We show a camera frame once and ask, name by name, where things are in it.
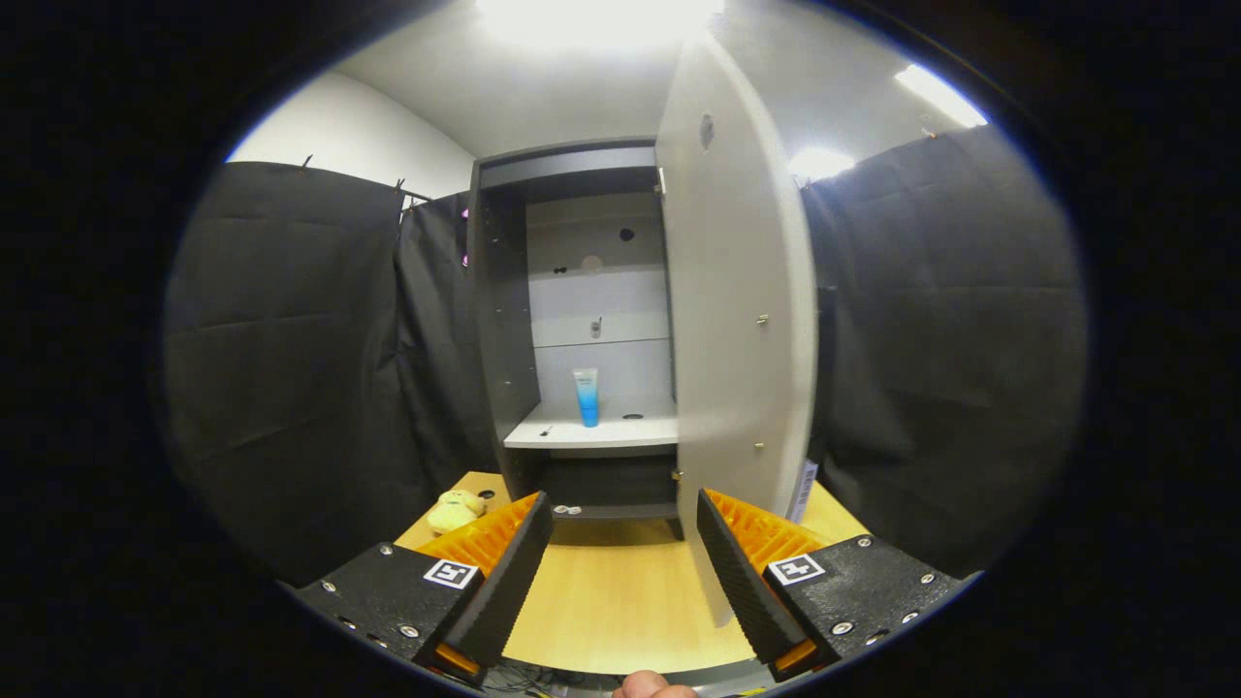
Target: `small metal item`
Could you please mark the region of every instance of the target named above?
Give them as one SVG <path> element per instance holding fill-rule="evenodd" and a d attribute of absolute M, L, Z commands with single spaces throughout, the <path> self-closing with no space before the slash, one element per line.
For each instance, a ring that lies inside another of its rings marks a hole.
<path fill-rule="evenodd" d="M 699 143 L 701 143 L 702 149 L 706 150 L 714 139 L 715 122 L 711 120 L 711 114 L 702 114 L 702 122 L 699 123 Z"/>

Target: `ceiling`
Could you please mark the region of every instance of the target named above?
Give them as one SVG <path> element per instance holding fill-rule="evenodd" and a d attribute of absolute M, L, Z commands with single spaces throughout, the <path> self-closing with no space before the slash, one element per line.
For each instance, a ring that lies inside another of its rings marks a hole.
<path fill-rule="evenodd" d="M 819 7 L 726 0 L 709 24 L 757 88 L 793 154 L 858 160 L 933 132 L 946 117 L 892 76 L 908 65 L 882 39 Z M 622 135 L 653 135 L 680 37 L 609 47 L 522 43 L 493 31 L 474 0 L 454 0 L 336 70 L 418 114 L 473 155 Z"/>

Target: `white wall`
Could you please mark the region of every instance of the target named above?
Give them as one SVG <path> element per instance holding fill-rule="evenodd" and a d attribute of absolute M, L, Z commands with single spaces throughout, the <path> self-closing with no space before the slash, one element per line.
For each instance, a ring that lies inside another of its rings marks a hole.
<path fill-rule="evenodd" d="M 383 93 L 324 73 L 264 119 L 228 161 L 300 165 L 396 185 L 431 197 L 469 189 L 474 155 Z"/>

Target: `cabinet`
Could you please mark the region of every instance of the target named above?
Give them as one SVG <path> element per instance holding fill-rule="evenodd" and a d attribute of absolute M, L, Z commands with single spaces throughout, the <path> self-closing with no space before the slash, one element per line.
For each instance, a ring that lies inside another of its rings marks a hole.
<path fill-rule="evenodd" d="M 581 508 L 558 518 L 679 519 L 722 622 L 697 491 L 787 515 L 818 349 L 805 217 L 762 101 L 704 32 L 653 138 L 483 159 L 470 196 L 480 378 L 509 491 Z M 599 369 L 598 427 L 581 426 L 576 368 Z"/>

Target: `wooden table surface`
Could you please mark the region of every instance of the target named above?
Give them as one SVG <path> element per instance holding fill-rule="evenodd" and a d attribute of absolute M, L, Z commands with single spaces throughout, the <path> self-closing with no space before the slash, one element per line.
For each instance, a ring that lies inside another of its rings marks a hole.
<path fill-rule="evenodd" d="M 455 489 L 491 489 L 488 512 L 509 504 L 496 473 L 467 473 Z M 397 545 L 432 539 L 426 514 Z M 802 525 L 824 545 L 867 530 L 819 483 Z M 557 525 L 504 656 L 547 667 L 611 674 L 675 672 L 755 656 L 737 619 L 715 627 L 699 591 L 689 543 L 666 522 L 573 522 Z"/>

